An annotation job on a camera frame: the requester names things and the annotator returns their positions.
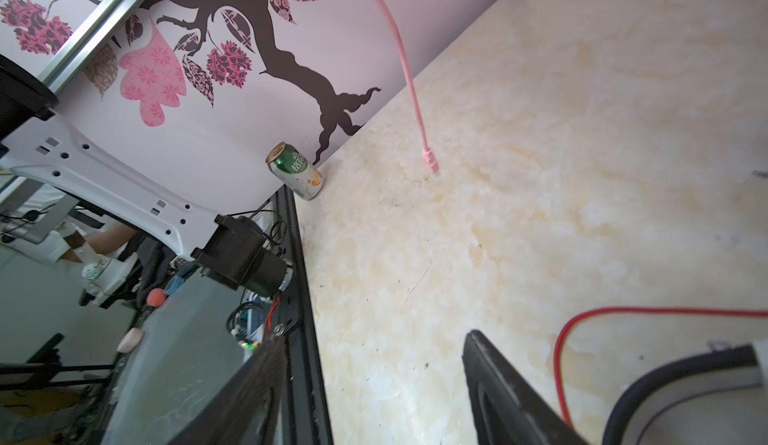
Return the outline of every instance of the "tree trunk decal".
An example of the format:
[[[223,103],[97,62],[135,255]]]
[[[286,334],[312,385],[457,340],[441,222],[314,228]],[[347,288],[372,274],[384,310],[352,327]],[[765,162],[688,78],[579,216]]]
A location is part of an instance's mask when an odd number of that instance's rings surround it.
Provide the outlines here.
[[[141,5],[150,9],[165,0],[145,0]],[[285,80],[296,85],[309,94],[320,106],[320,148],[316,151],[314,163],[320,162],[320,155],[329,145],[331,133],[337,126],[347,135],[353,135],[361,127],[352,124],[349,112],[354,112],[361,105],[367,104],[378,87],[372,87],[362,95],[338,94],[331,82],[320,73],[307,66],[299,65],[291,52],[280,50],[275,45],[274,28],[272,24],[271,6],[269,0],[168,0],[188,9],[196,9],[197,14],[192,21],[178,20],[168,16],[158,18],[157,22],[168,22],[187,30],[198,30],[200,40],[186,47],[187,56],[194,56],[208,41],[208,18],[214,20],[216,13],[222,8],[234,9],[244,17],[253,28],[253,45],[258,50],[264,62],[262,74]]]

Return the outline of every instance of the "wallpaper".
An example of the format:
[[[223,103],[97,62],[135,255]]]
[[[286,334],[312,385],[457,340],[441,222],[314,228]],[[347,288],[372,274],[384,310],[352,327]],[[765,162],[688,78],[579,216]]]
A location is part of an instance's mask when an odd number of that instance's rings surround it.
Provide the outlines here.
[[[3,53],[39,73],[99,1],[0,1]],[[493,1],[387,0],[415,71]],[[322,162],[403,84],[372,0],[145,0],[58,112],[168,189],[234,212],[279,186],[264,165],[276,143]]]

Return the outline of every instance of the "pink round object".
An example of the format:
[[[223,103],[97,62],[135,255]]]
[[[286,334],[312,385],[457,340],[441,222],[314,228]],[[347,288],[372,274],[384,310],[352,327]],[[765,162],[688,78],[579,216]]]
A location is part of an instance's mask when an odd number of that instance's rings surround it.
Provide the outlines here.
[[[162,288],[155,288],[147,295],[147,305],[150,307],[159,307],[165,302],[165,292]]]
[[[143,330],[136,327],[131,328],[128,333],[125,334],[123,339],[120,340],[120,344],[118,345],[118,354],[131,353],[136,348],[136,346],[139,345],[139,342],[143,337]]]

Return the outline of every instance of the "green and white can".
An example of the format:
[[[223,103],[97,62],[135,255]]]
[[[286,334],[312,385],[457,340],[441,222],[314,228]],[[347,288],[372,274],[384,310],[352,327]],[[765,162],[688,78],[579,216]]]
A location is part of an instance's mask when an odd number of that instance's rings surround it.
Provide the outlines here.
[[[273,148],[266,156],[266,166],[304,200],[312,200],[322,188],[320,172],[290,143]]]

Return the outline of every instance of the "beige marble surface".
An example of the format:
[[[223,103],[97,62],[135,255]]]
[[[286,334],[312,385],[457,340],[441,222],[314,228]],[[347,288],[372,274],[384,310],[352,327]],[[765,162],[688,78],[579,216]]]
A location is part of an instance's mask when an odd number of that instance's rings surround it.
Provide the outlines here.
[[[556,407],[581,311],[768,308],[768,0],[500,0],[416,82],[442,176],[400,93],[297,205],[336,443],[475,443],[473,328]],[[642,373],[763,322],[578,327],[577,430],[598,443]]]

